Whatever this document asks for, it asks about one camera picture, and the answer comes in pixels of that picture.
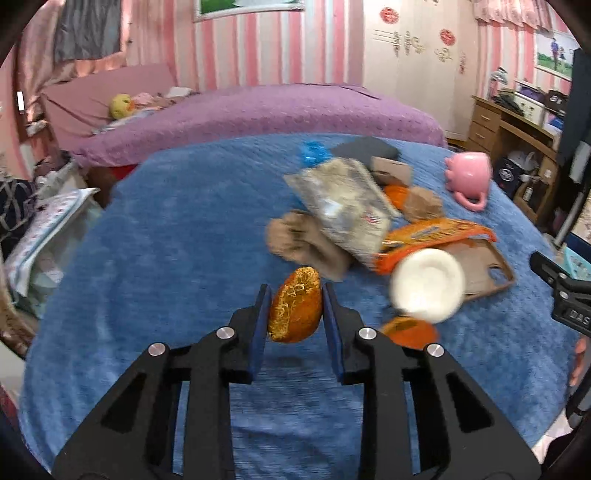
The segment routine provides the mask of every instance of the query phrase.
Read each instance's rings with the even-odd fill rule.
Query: framed picture
[[[194,0],[195,21],[227,15],[278,10],[303,10],[304,0]]]
[[[573,55],[579,44],[567,33],[537,31],[535,67],[558,77],[572,80]]]

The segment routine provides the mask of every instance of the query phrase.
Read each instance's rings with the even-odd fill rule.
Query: pink mug
[[[446,188],[457,203],[472,212],[483,211],[492,180],[490,157],[481,152],[456,153],[445,159],[445,165]]]

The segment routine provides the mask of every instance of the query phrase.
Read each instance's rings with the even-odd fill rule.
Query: pink striped wall
[[[199,91],[279,83],[361,83],[363,5],[306,0],[304,11],[193,22],[193,0],[134,0],[128,64],[166,62]]]
[[[550,7],[550,22],[553,30],[569,33],[563,20]],[[535,31],[529,26],[479,22],[479,67],[478,95],[486,95],[491,72],[499,66],[507,70],[509,87],[515,80],[524,80],[542,90],[559,90],[568,94],[570,82],[535,66]]]

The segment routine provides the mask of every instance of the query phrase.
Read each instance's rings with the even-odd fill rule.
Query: drawer
[[[476,142],[474,142],[474,140],[466,140],[466,151],[467,152],[483,152],[483,153],[488,153],[490,154],[490,152],[484,148],[482,145],[477,144]]]
[[[499,129],[499,123],[501,122],[501,114],[491,112],[480,105],[475,105],[472,121],[483,127],[487,127],[488,130],[496,132]]]
[[[468,138],[470,140],[474,140],[474,142],[479,144],[481,147],[484,147],[485,150],[492,150],[492,146],[495,144],[495,137],[496,133],[491,132],[482,125],[478,125],[474,122],[472,122],[470,125]]]

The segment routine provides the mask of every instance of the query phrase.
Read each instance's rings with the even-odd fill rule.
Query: purple bedspread
[[[148,118],[80,141],[81,166],[142,163],[167,148],[273,133],[374,135],[445,146],[426,113],[366,89],[338,85],[272,85],[202,93]]]

